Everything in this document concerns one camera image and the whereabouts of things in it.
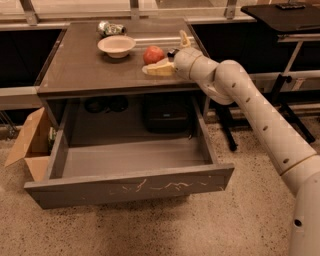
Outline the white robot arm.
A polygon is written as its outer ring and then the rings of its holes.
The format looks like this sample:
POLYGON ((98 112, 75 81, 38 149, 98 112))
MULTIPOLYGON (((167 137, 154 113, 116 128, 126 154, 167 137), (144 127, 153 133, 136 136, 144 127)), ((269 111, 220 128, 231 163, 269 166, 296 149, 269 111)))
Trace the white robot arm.
POLYGON ((320 155, 260 93, 246 70, 234 60, 220 63, 191 46, 180 33, 180 49, 142 68, 148 75, 196 82, 212 100, 235 102, 244 113, 278 174, 296 197, 289 256, 320 256, 320 155))

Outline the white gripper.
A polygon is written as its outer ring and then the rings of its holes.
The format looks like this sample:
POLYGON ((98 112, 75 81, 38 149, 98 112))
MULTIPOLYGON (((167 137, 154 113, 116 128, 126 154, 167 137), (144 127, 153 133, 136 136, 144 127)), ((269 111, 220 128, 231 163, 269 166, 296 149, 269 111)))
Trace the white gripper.
POLYGON ((147 75, 153 76, 172 76, 176 73, 187 80, 190 80, 190 72, 197 58, 202 56, 202 52, 190 47, 191 42, 184 30, 179 31, 180 47, 174 56, 174 62, 170 62, 168 58, 164 58, 157 63, 145 65, 142 71, 147 75))

